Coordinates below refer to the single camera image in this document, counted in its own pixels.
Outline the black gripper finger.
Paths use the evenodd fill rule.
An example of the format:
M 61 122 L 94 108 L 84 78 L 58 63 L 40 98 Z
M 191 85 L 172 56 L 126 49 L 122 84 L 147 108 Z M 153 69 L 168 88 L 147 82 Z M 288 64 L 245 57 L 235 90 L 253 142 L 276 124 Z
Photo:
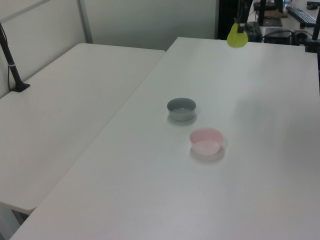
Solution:
M 236 23 L 238 24 L 238 33 L 243 33 L 245 25 L 248 21 L 250 9 L 252 6 L 251 0 L 239 0 Z

